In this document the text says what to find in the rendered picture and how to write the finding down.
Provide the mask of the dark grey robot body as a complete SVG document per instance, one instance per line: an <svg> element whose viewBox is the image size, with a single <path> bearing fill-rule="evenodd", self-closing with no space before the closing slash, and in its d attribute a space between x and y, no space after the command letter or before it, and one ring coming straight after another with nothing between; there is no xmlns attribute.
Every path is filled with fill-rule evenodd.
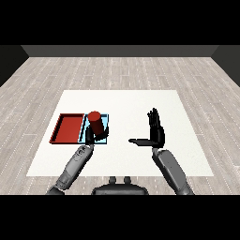
<svg viewBox="0 0 240 240"><path fill-rule="evenodd" d="M95 187L92 195L148 195L148 191L145 187L133 185L129 176L124 177L123 184L117 184L116 177L111 176L109 183Z"/></svg>

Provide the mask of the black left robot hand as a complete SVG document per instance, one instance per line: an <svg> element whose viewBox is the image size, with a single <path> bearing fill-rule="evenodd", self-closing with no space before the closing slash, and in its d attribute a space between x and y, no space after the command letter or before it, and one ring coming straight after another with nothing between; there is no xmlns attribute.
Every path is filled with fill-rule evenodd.
<svg viewBox="0 0 240 240"><path fill-rule="evenodd" d="M94 135L93 129L90 126L88 126L85 131L85 144L90 145L90 144L100 142L101 140L106 139L108 136L109 136L109 128L108 127L106 127L106 129L103 133Z"/></svg>

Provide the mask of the light blue shallow open box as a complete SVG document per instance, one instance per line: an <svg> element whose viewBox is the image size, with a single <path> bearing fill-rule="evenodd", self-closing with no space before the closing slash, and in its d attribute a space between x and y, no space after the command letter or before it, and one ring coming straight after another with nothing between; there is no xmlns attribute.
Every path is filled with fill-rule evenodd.
<svg viewBox="0 0 240 240"><path fill-rule="evenodd" d="M101 120L102 120L104 131L106 131L106 128L109 123L109 115L107 113L102 113ZM83 116L83 122L82 122L82 126L81 126L81 131L79 134L78 143L85 144L85 131L89 125L90 125L90 123L88 121L88 114L85 113ZM95 144L107 144L107 137L102 140L99 140L99 141L95 140Z"/></svg>

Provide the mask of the red can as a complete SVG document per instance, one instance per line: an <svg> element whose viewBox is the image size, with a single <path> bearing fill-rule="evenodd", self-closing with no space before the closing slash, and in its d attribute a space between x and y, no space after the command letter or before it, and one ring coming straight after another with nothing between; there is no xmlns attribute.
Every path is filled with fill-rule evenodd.
<svg viewBox="0 0 240 240"><path fill-rule="evenodd" d="M88 114L88 121L96 135L102 134L104 132L104 126L102 123L101 114L99 112L90 112Z"/></svg>

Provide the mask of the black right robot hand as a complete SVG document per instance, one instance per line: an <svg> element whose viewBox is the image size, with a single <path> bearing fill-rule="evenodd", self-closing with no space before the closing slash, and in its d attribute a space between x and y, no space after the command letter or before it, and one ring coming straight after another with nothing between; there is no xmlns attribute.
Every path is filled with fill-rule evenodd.
<svg viewBox="0 0 240 240"><path fill-rule="evenodd" d="M149 139L129 139L130 143L138 146L151 146L153 148L162 148L165 144L165 132L160 124L158 110L153 108L148 114L150 138Z"/></svg>

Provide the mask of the red shallow open box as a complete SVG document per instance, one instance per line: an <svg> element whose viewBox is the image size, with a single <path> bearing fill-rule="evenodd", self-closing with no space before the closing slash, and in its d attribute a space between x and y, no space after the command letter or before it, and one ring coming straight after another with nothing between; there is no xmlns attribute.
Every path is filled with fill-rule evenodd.
<svg viewBox="0 0 240 240"><path fill-rule="evenodd" d="M83 117L83 113L61 113L52 132L50 143L77 144L80 139Z"/></svg>

